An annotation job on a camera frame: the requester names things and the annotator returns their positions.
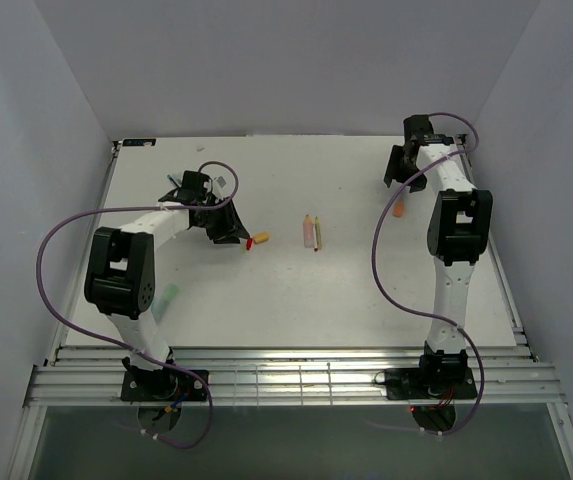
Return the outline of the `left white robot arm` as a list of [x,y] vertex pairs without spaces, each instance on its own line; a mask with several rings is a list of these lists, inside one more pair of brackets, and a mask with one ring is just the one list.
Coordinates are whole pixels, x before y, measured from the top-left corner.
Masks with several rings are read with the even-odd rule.
[[174,189],[160,198],[160,206],[119,228],[95,231],[84,296],[117,328],[121,341],[135,349],[130,368],[146,372],[144,388],[163,400],[176,392],[178,376],[160,365],[171,358],[171,348],[152,314],[156,251],[192,227],[204,229],[215,244],[238,244],[250,234],[233,202],[217,193]]

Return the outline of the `thin yellow pen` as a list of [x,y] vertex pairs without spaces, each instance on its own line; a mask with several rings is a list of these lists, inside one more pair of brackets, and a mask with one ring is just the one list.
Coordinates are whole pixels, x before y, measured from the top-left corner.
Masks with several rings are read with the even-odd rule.
[[314,219],[314,246],[318,246],[319,250],[322,248],[322,238],[321,238],[321,222],[318,216]]

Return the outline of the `yellow-orange pen cap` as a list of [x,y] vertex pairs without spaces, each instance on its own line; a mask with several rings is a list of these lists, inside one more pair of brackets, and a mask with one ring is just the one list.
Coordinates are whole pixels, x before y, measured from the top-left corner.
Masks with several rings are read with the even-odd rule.
[[255,244],[265,243],[270,239],[270,234],[268,232],[260,232],[253,236],[253,242]]

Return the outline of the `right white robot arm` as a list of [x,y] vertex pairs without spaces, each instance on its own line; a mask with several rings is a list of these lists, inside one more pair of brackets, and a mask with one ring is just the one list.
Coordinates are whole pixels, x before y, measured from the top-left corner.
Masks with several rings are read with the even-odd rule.
[[386,185],[406,182],[412,192],[431,185],[436,194],[427,230],[435,267],[432,323],[419,364],[385,372],[391,398],[477,395],[465,321],[471,278],[488,245],[493,197],[467,178],[456,155],[456,146],[448,140],[411,140],[392,147],[384,176]]

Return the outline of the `pink pencil-shaped pen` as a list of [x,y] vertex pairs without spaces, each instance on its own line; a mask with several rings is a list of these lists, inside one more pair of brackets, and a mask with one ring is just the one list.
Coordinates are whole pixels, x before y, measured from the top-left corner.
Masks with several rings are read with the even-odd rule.
[[309,215],[303,221],[303,241],[306,248],[315,247],[315,226]]

